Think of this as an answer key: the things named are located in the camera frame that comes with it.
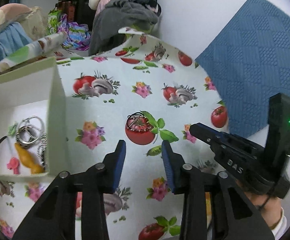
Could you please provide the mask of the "person's right hand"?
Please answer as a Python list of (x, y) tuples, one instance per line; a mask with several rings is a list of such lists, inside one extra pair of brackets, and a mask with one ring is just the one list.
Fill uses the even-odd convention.
[(270, 197), (267, 194), (259, 195), (248, 190), (239, 180), (236, 180), (238, 186), (243, 190), (252, 204), (260, 209), (260, 213), (266, 224), (272, 231), (275, 239), (280, 239), (287, 228), (287, 218), (281, 204), (281, 199)]

